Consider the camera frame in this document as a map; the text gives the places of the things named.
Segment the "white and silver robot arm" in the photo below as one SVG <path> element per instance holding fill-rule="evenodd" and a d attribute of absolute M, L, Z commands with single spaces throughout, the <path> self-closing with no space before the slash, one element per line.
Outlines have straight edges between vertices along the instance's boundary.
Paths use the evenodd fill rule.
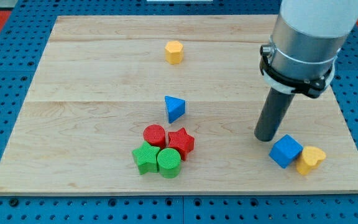
<path fill-rule="evenodd" d="M 358 0 L 283 0 L 260 48 L 264 80 L 279 93 L 319 97 L 357 20 Z"/>

